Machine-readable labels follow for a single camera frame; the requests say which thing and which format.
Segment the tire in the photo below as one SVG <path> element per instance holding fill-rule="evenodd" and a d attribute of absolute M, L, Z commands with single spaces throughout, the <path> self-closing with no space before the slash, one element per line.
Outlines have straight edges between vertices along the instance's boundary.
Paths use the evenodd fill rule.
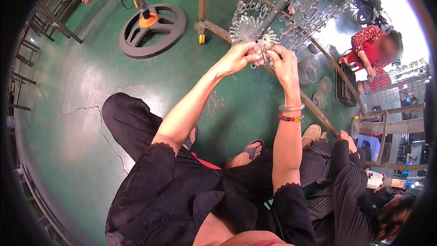
<path fill-rule="evenodd" d="M 373 9 L 369 6 L 363 6 L 358 10 L 357 13 L 357 22 L 360 25 L 369 24 L 369 22 L 372 20 L 372 12 Z"/>

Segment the black plastic crate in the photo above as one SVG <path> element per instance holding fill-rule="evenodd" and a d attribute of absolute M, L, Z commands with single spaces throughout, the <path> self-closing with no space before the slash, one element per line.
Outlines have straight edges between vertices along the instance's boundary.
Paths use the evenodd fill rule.
<path fill-rule="evenodd" d="M 347 67 L 344 63 L 340 64 L 340 68 L 343 70 L 343 72 L 346 74 L 346 77 L 349 79 L 349 81 L 352 83 L 353 88 L 358 91 L 357 89 L 357 82 L 355 79 L 355 73 Z M 335 76 L 335 98 L 342 102 L 346 107 L 356 107 L 357 106 L 357 100 L 352 95 L 351 91 L 347 87 L 345 81 L 343 78 L 341 78 L 340 74 L 336 71 Z"/>

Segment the motorcycle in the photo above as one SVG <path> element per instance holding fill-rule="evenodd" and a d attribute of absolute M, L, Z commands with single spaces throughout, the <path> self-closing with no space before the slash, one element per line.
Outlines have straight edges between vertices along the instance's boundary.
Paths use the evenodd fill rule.
<path fill-rule="evenodd" d="M 358 8 L 357 22 L 360 25 L 375 25 L 386 33 L 394 29 L 382 16 L 381 0 L 356 0 L 354 5 Z"/>

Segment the colorful bead bracelet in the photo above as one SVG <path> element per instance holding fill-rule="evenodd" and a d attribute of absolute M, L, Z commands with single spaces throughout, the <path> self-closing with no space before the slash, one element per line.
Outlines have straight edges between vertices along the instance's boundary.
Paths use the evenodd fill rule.
<path fill-rule="evenodd" d="M 282 113 L 279 113 L 277 117 L 279 119 L 281 119 L 282 121 L 286 121 L 286 122 L 300 122 L 303 120 L 302 114 L 299 117 L 287 117 L 287 116 L 282 115 Z"/>

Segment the hand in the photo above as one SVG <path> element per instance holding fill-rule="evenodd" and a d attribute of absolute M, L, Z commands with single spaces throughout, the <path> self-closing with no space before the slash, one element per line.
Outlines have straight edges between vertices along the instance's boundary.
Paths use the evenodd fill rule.
<path fill-rule="evenodd" d="M 248 63 L 260 60 L 261 53 L 255 42 L 238 44 L 233 46 L 212 69 L 221 76 L 228 76 L 239 72 Z"/>
<path fill-rule="evenodd" d="M 372 68 L 371 65 L 366 67 L 366 71 L 369 74 L 370 77 L 375 77 L 376 76 L 376 70 L 374 68 Z"/>
<path fill-rule="evenodd" d="M 349 151 L 351 151 L 352 153 L 355 153 L 358 151 L 357 146 L 355 146 L 355 143 L 353 142 L 352 137 L 349 136 L 346 131 L 341 130 L 338 133 L 338 136 L 339 136 L 340 140 L 346 140 L 349 143 Z"/>
<path fill-rule="evenodd" d="M 270 65 L 274 66 L 276 76 L 284 90 L 299 88 L 298 59 L 295 53 L 281 45 L 273 45 L 267 50 L 267 56 L 271 58 Z"/>

